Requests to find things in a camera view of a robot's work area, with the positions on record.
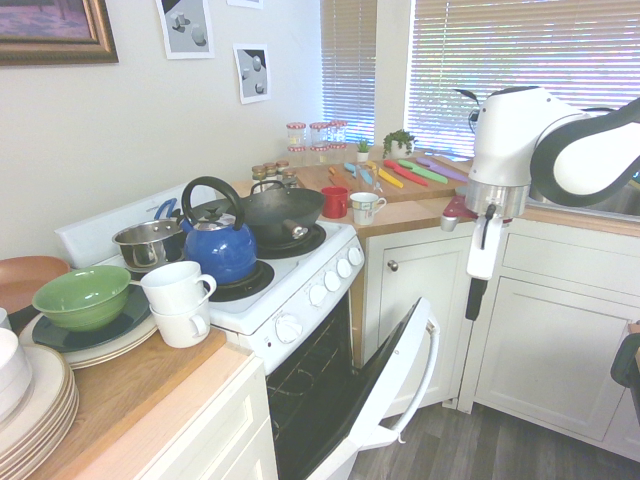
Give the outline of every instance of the painting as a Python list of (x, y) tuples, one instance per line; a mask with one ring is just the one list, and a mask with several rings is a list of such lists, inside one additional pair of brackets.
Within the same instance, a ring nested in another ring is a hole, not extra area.
[(227, 5), (234, 7), (259, 8), (262, 10), (263, 0), (227, 0)]
[(266, 45), (234, 44), (240, 102), (261, 102), (271, 98), (271, 71)]
[(168, 59), (215, 57), (208, 0), (156, 0), (156, 4)]
[(117, 61), (105, 0), (0, 0), (0, 65)]

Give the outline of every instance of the drawer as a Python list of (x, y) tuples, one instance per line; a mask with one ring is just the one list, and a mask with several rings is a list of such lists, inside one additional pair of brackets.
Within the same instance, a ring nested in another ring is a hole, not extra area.
[(630, 255), (512, 233), (502, 264), (560, 280), (640, 295), (640, 258)]
[(204, 475), (202, 480), (278, 480), (276, 457), (273, 450), (271, 421), (267, 420), (236, 462), (223, 477)]
[(225, 472), (268, 417), (264, 370), (256, 358), (138, 478), (190, 480)]

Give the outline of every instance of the yellow knife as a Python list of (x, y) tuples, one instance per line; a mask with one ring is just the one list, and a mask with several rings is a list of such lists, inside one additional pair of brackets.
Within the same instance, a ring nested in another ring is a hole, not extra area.
[(387, 172), (385, 172), (381, 168), (378, 168), (378, 166), (375, 163), (373, 163), (371, 160), (367, 160), (367, 165), (369, 165), (371, 168), (373, 168), (374, 171), (377, 171), (378, 172), (378, 176), (380, 178), (382, 178), (383, 180), (386, 180), (387, 182), (389, 182), (391, 185), (393, 185), (395, 187), (398, 187), (398, 188), (403, 188), (404, 187), (404, 183), (402, 183), (396, 177), (394, 177), (392, 175), (389, 175)]

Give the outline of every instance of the wok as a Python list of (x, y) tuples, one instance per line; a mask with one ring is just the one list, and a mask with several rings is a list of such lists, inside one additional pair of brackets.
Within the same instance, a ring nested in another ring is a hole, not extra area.
[[(256, 193), (260, 185), (274, 183), (280, 188)], [(241, 198), (246, 223), (263, 245), (278, 245), (304, 237), (315, 223), (322, 207), (324, 195), (306, 188), (285, 188), (282, 182), (267, 180), (251, 189), (248, 197)], [(198, 218), (212, 213), (235, 215), (227, 199), (215, 200), (193, 208)]]

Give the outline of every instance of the wooden floor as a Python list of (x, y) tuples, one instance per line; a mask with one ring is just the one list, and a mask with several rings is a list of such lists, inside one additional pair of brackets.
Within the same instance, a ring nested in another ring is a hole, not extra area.
[(478, 404), (420, 409), (403, 439), (360, 453), (349, 480), (640, 479), (640, 463)]

